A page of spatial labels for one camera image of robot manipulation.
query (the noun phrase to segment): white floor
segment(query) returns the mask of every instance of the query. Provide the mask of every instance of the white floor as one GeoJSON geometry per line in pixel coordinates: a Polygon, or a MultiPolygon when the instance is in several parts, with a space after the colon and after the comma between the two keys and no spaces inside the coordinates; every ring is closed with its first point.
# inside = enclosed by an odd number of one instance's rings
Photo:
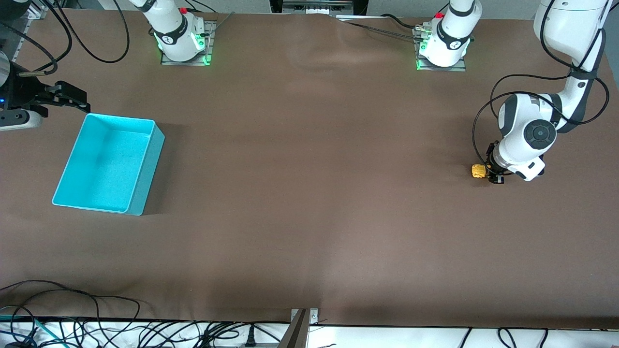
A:
{"type": "MultiPolygon", "coordinates": [[[[15,331],[27,334],[30,331],[31,323],[16,323],[15,331]]],[[[116,337],[113,342],[120,348],[136,348],[139,333],[148,323],[134,323],[126,331],[116,337]]],[[[184,326],[179,323],[170,327],[164,334],[172,334],[178,328],[184,326]]],[[[197,337],[206,327],[207,323],[200,324],[200,332],[195,326],[183,330],[174,336],[174,339],[189,339],[197,337]]],[[[61,337],[58,323],[45,324],[46,329],[57,337],[61,337]]],[[[123,329],[126,323],[104,322],[104,328],[123,329]]],[[[262,329],[267,330],[277,337],[282,337],[288,325],[286,324],[259,324],[262,329]]],[[[64,332],[70,335],[73,332],[71,323],[64,323],[64,332]]],[[[87,329],[97,329],[97,323],[87,324],[87,329]]],[[[9,331],[8,323],[0,323],[0,330],[9,331]]],[[[359,348],[359,347],[380,347],[380,348],[458,348],[467,329],[465,328],[371,328],[371,327],[341,327],[341,326],[312,326],[309,331],[307,348],[322,348],[334,345],[335,348],[359,348]]],[[[520,348],[537,348],[543,336],[543,330],[535,329],[510,329],[516,345],[520,348]]],[[[218,340],[215,342],[217,347],[238,347],[247,340],[248,326],[239,329],[240,335],[235,339],[218,340]]],[[[107,332],[108,337],[113,336],[114,332],[107,332]]],[[[101,335],[101,331],[93,333],[100,338],[102,348],[113,348],[111,344],[105,345],[106,339],[101,335]]],[[[255,330],[256,342],[267,343],[275,342],[273,338],[255,330]]],[[[38,330],[35,340],[39,343],[50,341],[53,336],[38,330]]],[[[504,340],[509,342],[509,338],[504,334],[504,340]]],[[[0,344],[12,342],[13,339],[8,334],[0,334],[0,344]]],[[[75,343],[75,339],[68,339],[68,342],[75,343]]],[[[161,343],[163,338],[154,336],[147,344],[148,347],[156,346],[161,343]]],[[[196,341],[176,343],[175,348],[191,348],[196,341]]],[[[616,331],[589,331],[589,330],[551,330],[544,348],[611,348],[613,345],[619,346],[619,332],[616,331]]],[[[55,347],[72,348],[73,346],[62,344],[55,347]]],[[[94,339],[88,338],[84,342],[86,348],[97,348],[99,344],[94,339]]],[[[465,347],[484,347],[502,348],[504,347],[496,335],[496,329],[473,329],[465,347]]]]}

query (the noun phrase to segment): metal mounting plate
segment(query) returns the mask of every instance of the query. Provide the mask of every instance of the metal mounting plate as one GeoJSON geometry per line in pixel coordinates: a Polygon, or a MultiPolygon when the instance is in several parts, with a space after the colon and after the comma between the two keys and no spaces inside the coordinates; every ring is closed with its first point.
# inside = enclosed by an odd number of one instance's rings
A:
{"type": "MultiPolygon", "coordinates": [[[[295,315],[299,309],[293,309],[290,314],[290,320],[295,318],[295,315]]],[[[310,308],[309,309],[309,323],[316,324],[318,322],[318,308],[310,308]]]]}

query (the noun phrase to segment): yellow object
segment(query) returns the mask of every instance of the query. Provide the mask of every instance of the yellow object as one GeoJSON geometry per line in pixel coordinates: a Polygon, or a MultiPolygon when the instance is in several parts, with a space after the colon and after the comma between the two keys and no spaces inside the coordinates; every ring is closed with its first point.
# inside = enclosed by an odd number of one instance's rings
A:
{"type": "Polygon", "coordinates": [[[473,167],[470,169],[470,173],[474,178],[483,179],[486,177],[486,166],[483,164],[473,164],[473,167]]]}

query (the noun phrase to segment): turquoise plastic bin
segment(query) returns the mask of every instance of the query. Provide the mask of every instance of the turquoise plastic bin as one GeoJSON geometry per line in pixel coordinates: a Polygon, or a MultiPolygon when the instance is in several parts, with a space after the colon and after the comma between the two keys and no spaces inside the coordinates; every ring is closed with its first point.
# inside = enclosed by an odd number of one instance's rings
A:
{"type": "Polygon", "coordinates": [[[142,215],[164,138],[152,120],[87,114],[51,202],[142,215]]]}

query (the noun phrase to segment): brown table surface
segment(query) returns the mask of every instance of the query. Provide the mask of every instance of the brown table surface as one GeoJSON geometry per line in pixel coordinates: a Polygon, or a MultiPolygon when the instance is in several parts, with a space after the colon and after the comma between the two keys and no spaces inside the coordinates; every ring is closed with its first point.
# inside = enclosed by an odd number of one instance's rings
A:
{"type": "MultiPolygon", "coordinates": [[[[69,16],[96,54],[120,54],[117,13],[69,16]]],[[[159,124],[145,215],[51,204],[84,118],[51,107],[42,127],[0,134],[2,284],[139,298],[142,318],[285,320],[287,308],[319,307],[343,324],[619,326],[619,105],[606,59],[606,114],[561,134],[543,177],[493,186],[469,173],[471,124],[492,85],[565,73],[531,21],[480,21],[456,73],[416,71],[409,42],[325,15],[234,14],[210,67],[161,66],[143,15],[125,16],[126,59],[99,63],[76,46],[42,80],[86,90],[93,112],[159,124]]],[[[52,15],[29,34],[54,54],[66,44],[52,15]]],[[[18,63],[44,62],[24,45],[18,63]]],[[[500,91],[516,88],[563,83],[500,91]]],[[[589,114],[603,97],[596,86],[589,114]]],[[[489,111],[477,131],[481,151],[500,136],[489,111]]],[[[37,303],[39,315],[94,315],[74,296],[37,303]]]]}

